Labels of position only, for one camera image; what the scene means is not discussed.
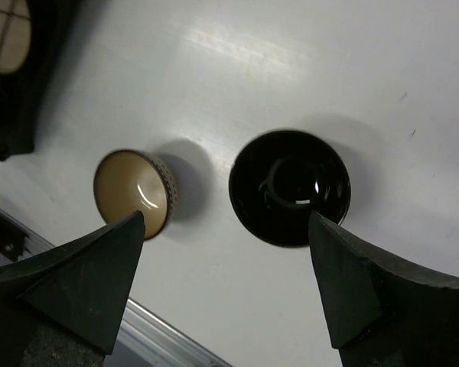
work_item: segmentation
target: white surface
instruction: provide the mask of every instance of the white surface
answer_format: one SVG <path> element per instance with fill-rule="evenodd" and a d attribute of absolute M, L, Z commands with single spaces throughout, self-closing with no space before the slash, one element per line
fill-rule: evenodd
<path fill-rule="evenodd" d="M 132 296 L 234 365 L 339 366 L 308 249 L 260 242 L 230 205 L 237 152 L 277 127 L 342 155 L 346 229 L 459 276 L 459 1 L 88 0 L 0 207 L 67 242 L 103 224 L 105 154 L 170 154 L 192 196 Z"/>

